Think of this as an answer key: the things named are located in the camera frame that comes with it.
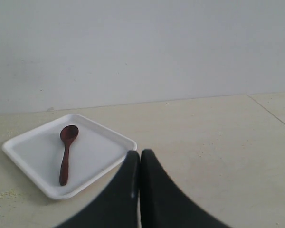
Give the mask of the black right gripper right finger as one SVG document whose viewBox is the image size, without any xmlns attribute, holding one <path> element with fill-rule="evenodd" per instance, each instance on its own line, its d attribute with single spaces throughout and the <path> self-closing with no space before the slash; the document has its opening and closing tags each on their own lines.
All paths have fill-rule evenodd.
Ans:
<svg viewBox="0 0 285 228">
<path fill-rule="evenodd" d="M 140 213 L 143 228 L 228 228 L 199 207 L 168 176 L 151 149 L 141 154 Z"/>
</svg>

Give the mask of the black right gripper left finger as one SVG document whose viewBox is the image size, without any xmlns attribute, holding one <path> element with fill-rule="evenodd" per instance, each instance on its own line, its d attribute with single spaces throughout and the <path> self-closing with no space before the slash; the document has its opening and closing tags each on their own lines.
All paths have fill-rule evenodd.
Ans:
<svg viewBox="0 0 285 228">
<path fill-rule="evenodd" d="M 140 157 L 129 151 L 103 191 L 58 228 L 137 228 Z"/>
</svg>

